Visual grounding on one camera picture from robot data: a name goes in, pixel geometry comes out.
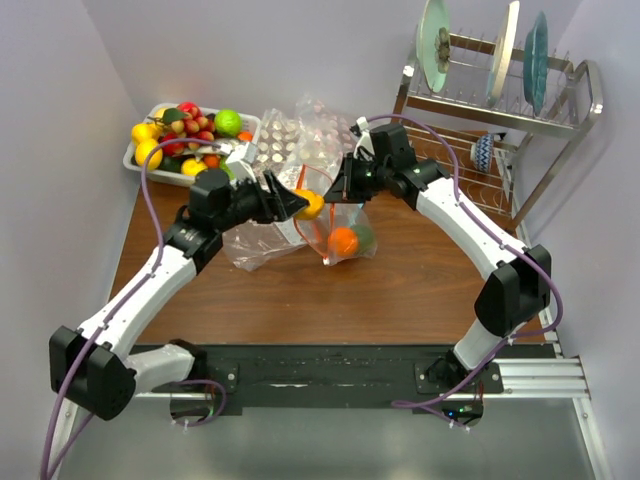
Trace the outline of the orange fruit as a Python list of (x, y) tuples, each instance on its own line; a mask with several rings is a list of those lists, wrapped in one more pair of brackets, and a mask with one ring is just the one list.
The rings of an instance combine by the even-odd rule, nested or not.
[(340, 257), (355, 255), (357, 240), (349, 227), (338, 227), (328, 237), (329, 251)]

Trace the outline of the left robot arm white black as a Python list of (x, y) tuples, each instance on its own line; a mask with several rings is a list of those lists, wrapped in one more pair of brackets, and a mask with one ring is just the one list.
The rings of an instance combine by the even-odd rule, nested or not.
[(207, 380), (205, 358), (185, 342), (156, 350), (131, 349), (150, 321), (222, 249), (224, 232), (249, 220), (283, 222), (310, 202), (285, 188), (271, 173), (266, 182), (232, 183), (222, 170), (200, 173), (174, 223), (152, 256), (101, 310), (49, 340), (51, 387), (103, 420), (118, 416), (141, 393), (175, 383), (185, 392)]

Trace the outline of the clear zip bag orange zipper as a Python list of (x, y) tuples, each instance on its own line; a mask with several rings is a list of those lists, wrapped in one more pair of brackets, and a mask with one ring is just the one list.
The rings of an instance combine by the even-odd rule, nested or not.
[(325, 266), (345, 260), (372, 258), (377, 239), (359, 204), (331, 203), (324, 199), (332, 179), (324, 171), (303, 165), (294, 192), (309, 205), (293, 218), (301, 238), (322, 257)]

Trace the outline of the green yellow mango fruit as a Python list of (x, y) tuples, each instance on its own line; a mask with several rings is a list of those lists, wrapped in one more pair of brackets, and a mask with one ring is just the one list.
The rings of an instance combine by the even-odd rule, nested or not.
[(351, 230), (357, 240), (356, 255), (364, 255), (376, 246), (375, 234), (369, 226), (356, 224), (351, 227)]

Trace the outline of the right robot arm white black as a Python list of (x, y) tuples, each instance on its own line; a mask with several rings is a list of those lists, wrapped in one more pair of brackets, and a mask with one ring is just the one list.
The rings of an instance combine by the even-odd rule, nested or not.
[(468, 256), (484, 280), (467, 333), (428, 370), (459, 393), (481, 380), (480, 368), (551, 300), (551, 255), (527, 247), (484, 214), (459, 189), (459, 173), (420, 160), (403, 125), (371, 127), (361, 117), (358, 141), (343, 157), (325, 194), (329, 203), (363, 204), (387, 191), (439, 226)]

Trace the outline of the red lychee bunch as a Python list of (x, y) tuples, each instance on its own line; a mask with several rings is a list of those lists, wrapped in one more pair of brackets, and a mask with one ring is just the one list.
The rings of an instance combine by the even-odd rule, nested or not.
[(185, 147), (189, 150), (197, 150), (201, 144), (194, 139), (213, 141), (215, 139), (212, 121), (200, 115), (196, 118), (185, 117), (169, 124), (171, 131), (180, 138), (187, 138)]

